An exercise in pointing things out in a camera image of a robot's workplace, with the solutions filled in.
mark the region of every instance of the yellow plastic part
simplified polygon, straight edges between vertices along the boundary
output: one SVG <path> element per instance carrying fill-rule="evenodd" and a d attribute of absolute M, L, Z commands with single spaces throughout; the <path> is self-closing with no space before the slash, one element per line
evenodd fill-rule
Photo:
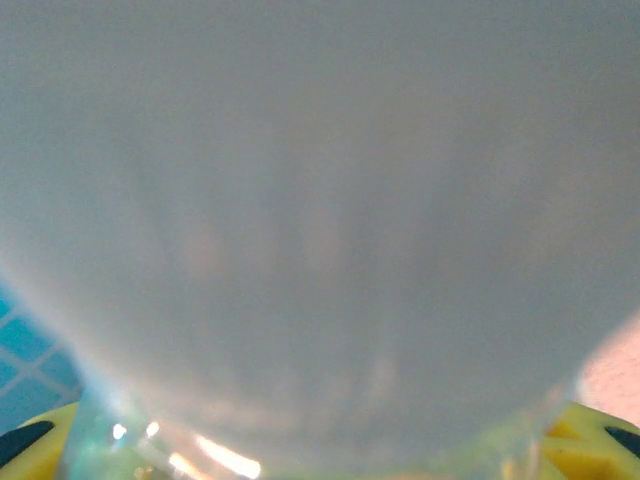
<path fill-rule="evenodd" d="M 55 427 L 0 469 L 0 480 L 52 480 L 76 409 L 68 405 L 25 422 L 48 420 Z M 631 423 L 570 404 L 542 442 L 539 480 L 640 480 L 640 458 L 607 427 L 638 435 L 640 442 L 640 429 Z"/>
<path fill-rule="evenodd" d="M 542 442 L 540 480 L 640 480 L 640 458 L 607 427 L 640 436 L 629 422 L 570 404 Z"/>
<path fill-rule="evenodd" d="M 23 427 L 48 420 L 53 422 L 54 427 L 0 469 L 0 480 L 52 480 L 77 408 L 78 404 L 72 403 L 20 425 Z"/>

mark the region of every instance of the translucent plastic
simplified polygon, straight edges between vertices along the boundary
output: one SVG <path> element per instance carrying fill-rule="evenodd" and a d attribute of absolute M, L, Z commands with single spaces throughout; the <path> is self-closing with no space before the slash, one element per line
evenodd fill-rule
<path fill-rule="evenodd" d="M 93 387 L 95 384 L 89 385 L 80 403 L 55 480 L 168 480 L 185 476 L 196 480 L 258 476 L 278 480 L 533 480 L 538 478 L 543 427 L 558 414 L 565 400 L 565 388 L 558 386 L 462 448 L 416 458 L 410 464 L 390 462 L 373 471 L 339 470 L 330 464 L 320 469 L 281 471 L 277 465 L 261 465 L 194 435 L 188 428 L 176 431 L 180 426 L 174 422 L 157 422 L 129 395 L 117 394 L 120 408 L 114 415 L 105 405 L 114 403 L 117 389 L 105 395 Z M 167 427 L 174 429 L 170 438 L 175 439 L 178 432 L 182 436 L 178 451 L 164 441 Z"/>
<path fill-rule="evenodd" d="M 1 8 L 3 273 L 171 452 L 401 471 L 640 303 L 629 2 Z"/>

